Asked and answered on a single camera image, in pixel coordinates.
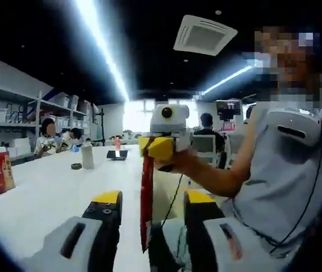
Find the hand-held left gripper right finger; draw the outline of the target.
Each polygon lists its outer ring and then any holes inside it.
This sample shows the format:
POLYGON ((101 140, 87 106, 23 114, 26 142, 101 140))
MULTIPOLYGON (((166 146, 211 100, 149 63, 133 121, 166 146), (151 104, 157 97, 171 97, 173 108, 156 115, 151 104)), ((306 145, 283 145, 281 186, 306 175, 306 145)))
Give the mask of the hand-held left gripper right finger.
POLYGON ((200 190, 184 193, 184 222, 193 271, 282 271, 283 262, 264 251, 253 231, 224 218, 200 190))

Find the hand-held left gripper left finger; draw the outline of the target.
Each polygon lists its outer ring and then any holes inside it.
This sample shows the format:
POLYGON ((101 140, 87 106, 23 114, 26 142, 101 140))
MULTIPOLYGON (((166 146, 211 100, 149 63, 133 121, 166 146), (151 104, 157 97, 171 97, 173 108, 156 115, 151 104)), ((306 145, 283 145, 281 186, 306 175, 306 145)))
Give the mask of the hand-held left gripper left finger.
POLYGON ((24 271, 112 271, 120 239, 122 192, 94 197, 44 238, 43 247, 22 260, 24 271))

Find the person's right hand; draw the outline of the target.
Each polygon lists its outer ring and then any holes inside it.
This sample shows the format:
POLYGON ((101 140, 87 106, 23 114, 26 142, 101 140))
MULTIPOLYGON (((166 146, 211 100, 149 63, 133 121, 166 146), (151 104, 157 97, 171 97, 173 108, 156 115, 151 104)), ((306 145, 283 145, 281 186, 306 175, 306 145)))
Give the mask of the person's right hand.
POLYGON ((169 165, 155 162, 154 168, 163 172, 184 174, 191 178, 211 169, 210 165, 198 158, 191 149, 174 153, 169 165))

